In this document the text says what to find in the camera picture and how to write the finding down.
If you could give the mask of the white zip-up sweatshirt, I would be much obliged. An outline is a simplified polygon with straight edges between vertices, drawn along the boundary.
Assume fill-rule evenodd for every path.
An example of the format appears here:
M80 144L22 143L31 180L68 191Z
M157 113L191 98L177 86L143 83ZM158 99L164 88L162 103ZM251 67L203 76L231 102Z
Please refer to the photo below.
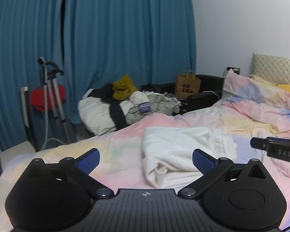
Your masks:
M148 127L142 135L141 149L147 182L157 189L176 191L202 176L192 162L195 149L216 159L237 159L237 145L232 136L208 127Z

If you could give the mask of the pastel tie-dye duvet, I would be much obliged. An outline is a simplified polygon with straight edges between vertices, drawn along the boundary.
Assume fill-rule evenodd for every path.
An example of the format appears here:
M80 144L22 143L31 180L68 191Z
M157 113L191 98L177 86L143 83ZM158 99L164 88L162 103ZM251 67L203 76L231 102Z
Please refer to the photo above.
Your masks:
M257 103L230 98L182 116L153 114L120 131L16 157L0 177L0 231L12 229L4 203L32 159L57 163L64 157L76 158L91 148L101 153L99 166L91 176L114 191L119 188L179 190L200 177L192 163L196 148L236 163L258 158L286 198L287 212L281 223L285 228L290 225L290 163L253 149L252 137L290 138L290 101Z

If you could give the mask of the white puffy jacket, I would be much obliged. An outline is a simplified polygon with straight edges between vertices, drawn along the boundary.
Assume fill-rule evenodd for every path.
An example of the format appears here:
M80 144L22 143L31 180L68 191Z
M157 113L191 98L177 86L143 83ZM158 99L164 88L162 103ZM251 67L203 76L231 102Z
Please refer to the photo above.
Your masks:
M93 89L89 89L78 103L78 113L83 124L95 136L117 131L109 114L109 104L103 103L100 98L87 97ZM128 111L135 106L134 92L127 100L121 101L120 106L125 117Z

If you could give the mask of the pastel pillow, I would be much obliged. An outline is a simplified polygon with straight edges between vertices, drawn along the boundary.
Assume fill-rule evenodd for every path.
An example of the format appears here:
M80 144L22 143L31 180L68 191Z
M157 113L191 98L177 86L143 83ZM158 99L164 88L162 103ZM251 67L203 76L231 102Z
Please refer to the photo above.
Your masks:
M290 92L267 82L243 77L233 70L226 73L223 99L230 99L234 102L245 100L261 106L271 106L290 119Z

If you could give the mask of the quilted cream headboard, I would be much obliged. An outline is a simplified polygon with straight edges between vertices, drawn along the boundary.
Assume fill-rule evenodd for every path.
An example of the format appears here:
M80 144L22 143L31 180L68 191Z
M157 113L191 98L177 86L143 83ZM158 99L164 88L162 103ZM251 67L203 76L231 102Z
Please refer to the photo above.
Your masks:
M290 84L290 59L254 53L252 75L273 84Z

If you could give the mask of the black sofa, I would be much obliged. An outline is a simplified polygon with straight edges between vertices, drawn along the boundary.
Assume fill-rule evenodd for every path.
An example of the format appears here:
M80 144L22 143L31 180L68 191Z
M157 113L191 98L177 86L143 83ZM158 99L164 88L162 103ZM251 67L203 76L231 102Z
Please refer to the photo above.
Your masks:
M224 78L204 74L198 74L195 76L201 80L199 92L190 95L188 98L179 99L182 103L179 112L181 115L198 109L211 107L222 97ZM146 85L142 85L140 89L142 91L153 91L161 94L174 93L175 83L148 83Z

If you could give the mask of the black garment on pile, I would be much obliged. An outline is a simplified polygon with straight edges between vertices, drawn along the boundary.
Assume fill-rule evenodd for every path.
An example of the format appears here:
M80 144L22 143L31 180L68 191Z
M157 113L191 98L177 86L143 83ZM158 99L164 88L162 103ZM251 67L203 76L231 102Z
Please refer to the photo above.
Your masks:
M120 106L120 100L113 98L113 85L106 84L99 89L93 89L87 97L100 98L103 103L109 104L110 118L113 120L117 130L128 127L126 117Z

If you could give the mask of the grey crumpled garment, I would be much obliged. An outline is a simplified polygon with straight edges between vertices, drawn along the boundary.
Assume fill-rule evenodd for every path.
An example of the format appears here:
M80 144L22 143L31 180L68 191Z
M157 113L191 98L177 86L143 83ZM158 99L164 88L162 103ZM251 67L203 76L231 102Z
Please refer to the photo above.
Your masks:
M153 113L171 116L180 112L181 102L176 97L168 97L166 94L155 92L145 92L145 94L149 100L150 111L142 113L137 106L132 107L126 116L128 125L132 125Z

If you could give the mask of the red cloth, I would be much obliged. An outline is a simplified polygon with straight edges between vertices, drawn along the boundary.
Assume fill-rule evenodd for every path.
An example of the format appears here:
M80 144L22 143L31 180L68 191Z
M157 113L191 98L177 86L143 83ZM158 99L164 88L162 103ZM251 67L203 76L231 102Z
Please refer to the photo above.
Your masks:
M52 89L53 97L54 97L54 103L55 107L58 107L58 102L55 96L55 90ZM59 85L59 94L61 102L64 102L66 100L66 94L65 94L65 87L62 85ZM49 98L49 95L47 96L48 100L48 109L52 109L51 107L51 101ZM44 89L43 87L37 87L34 89L30 95L30 105L34 107L35 109L44 112L45 111L45 104L44 104Z

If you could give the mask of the brown paper bag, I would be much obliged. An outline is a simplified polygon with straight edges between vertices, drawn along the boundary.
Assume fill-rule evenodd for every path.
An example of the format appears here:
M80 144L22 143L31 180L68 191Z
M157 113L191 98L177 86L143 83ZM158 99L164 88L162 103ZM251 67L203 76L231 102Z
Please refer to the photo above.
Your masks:
M199 93L201 80L196 77L192 70L185 74L177 75L175 83L175 96L177 98L187 98Z

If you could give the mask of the mustard yellow garment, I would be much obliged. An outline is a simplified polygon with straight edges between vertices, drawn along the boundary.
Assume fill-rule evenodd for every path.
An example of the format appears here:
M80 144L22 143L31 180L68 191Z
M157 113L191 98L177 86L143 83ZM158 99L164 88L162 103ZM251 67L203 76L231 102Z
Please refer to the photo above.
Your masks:
M118 101L127 100L134 92L138 91L132 79L125 74L119 81L113 82L113 98Z

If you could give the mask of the silver tripod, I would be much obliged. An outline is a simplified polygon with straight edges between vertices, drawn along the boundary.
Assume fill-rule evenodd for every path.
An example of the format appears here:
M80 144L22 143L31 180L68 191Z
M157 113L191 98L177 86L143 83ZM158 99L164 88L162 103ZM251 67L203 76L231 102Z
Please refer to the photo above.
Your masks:
M44 102L44 116L45 116L45 136L44 143L41 150L45 150L49 141L56 141L61 145L70 143L70 135L68 132L67 119L64 114L63 103L65 99L60 94L60 87L57 82L57 75L64 75L64 71L53 61L46 61L44 57L40 56L37 60L41 65L43 72L43 102ZM53 119L57 124L60 139L49 138L49 103L50 100Z

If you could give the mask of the blue curtain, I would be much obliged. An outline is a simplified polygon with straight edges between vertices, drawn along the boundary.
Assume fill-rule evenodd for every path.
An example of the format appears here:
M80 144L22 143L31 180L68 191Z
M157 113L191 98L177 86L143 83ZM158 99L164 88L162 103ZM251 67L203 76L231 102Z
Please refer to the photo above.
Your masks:
M41 82L37 60L64 75L65 114L89 88L128 74L135 85L170 83L196 61L192 0L0 0L0 145L26 140L20 89Z

